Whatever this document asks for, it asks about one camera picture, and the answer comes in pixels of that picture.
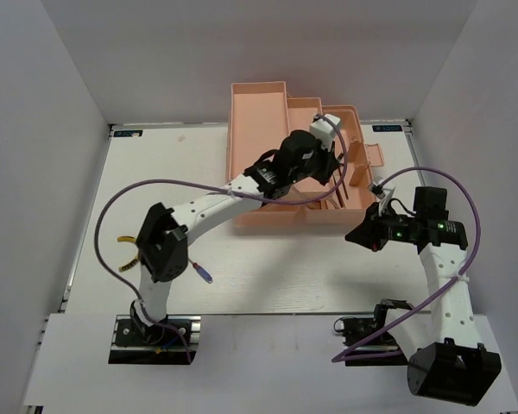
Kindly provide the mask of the long brown hex key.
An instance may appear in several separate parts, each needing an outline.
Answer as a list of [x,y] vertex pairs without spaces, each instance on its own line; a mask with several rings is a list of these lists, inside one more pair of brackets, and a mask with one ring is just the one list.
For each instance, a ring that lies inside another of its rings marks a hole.
[[343,168],[342,168],[341,165],[339,166],[338,172],[339,172],[340,178],[343,180],[341,187],[342,187],[342,190],[344,192],[344,197],[345,197],[346,200],[349,200],[349,193],[348,193],[348,190],[347,190],[347,187],[346,187],[346,184],[345,184]]

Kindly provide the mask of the pink plastic toolbox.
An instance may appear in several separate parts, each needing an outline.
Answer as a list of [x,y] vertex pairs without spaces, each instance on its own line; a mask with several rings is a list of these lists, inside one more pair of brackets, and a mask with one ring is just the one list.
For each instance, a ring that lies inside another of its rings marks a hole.
[[334,225],[344,232],[354,229],[375,201],[369,190],[373,168],[384,163],[377,144],[363,138],[357,110],[352,105],[323,105],[318,97],[291,97],[286,84],[278,82],[235,83],[231,87],[231,112],[226,150],[226,178],[233,180],[251,166],[261,154],[278,148],[295,129],[306,130],[313,117],[331,114],[341,119],[344,144],[337,144],[338,154],[348,152],[345,184],[329,198],[337,199],[339,210],[309,210],[305,205],[270,204],[234,219],[240,229],[276,229],[297,226]]

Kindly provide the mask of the blue handled screwdriver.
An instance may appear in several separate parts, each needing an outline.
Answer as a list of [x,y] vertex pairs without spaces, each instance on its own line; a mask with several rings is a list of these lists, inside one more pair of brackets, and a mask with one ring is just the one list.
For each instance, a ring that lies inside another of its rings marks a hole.
[[213,277],[197,262],[188,260],[192,265],[193,270],[202,278],[206,283],[211,284]]

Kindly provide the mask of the short-leg brown hex key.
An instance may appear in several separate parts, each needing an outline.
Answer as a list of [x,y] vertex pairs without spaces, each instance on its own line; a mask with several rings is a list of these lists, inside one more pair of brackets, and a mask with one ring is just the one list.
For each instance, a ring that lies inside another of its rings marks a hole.
[[341,208],[341,204],[337,199],[324,198],[319,201],[308,203],[306,204],[306,207],[309,210],[339,210]]

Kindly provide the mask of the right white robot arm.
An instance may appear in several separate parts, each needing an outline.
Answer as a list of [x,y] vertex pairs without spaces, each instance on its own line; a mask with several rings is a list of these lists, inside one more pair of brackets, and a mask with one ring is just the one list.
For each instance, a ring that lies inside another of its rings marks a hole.
[[373,361],[402,354],[407,361],[407,386],[419,397],[476,406],[502,370],[500,355],[490,352],[477,331],[469,280],[461,269],[467,261],[464,225],[452,221],[443,188],[420,186],[414,209],[397,213],[394,190],[372,185],[377,200],[346,241],[380,251],[387,242],[417,249],[429,297],[412,306],[406,300],[384,299],[371,323],[352,323],[342,361]]

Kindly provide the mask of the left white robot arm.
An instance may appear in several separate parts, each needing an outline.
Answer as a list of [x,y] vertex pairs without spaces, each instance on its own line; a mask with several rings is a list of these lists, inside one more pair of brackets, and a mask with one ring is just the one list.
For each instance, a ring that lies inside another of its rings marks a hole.
[[136,238],[141,262],[139,299],[131,316],[135,332],[155,344],[165,334],[167,298],[172,281],[188,266],[188,247],[219,224],[265,204],[288,204],[292,185],[313,178],[325,185],[338,169],[334,140],[341,133],[295,130],[265,160],[258,160],[227,185],[185,204],[149,208]]

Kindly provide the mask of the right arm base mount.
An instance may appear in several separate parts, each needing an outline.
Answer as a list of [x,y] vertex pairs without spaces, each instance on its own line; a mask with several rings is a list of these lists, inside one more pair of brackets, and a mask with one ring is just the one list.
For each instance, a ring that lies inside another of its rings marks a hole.
[[[344,348],[348,348],[355,342],[362,340],[378,329],[373,316],[366,317],[340,317],[333,324],[336,336],[343,339]],[[362,358],[354,361],[346,361],[347,367],[405,367],[407,358],[401,353],[396,340],[389,333],[384,333],[362,347],[354,351],[357,355],[387,354],[390,356],[380,358]]]

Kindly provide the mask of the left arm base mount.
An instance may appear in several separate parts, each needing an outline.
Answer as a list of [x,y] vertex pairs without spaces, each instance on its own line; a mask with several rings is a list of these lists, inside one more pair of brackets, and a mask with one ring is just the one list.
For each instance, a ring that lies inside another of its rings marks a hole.
[[168,319],[178,332],[154,326],[150,339],[132,323],[129,316],[117,316],[111,339],[110,365],[188,366],[184,337],[191,360],[197,353],[201,316],[174,316]]

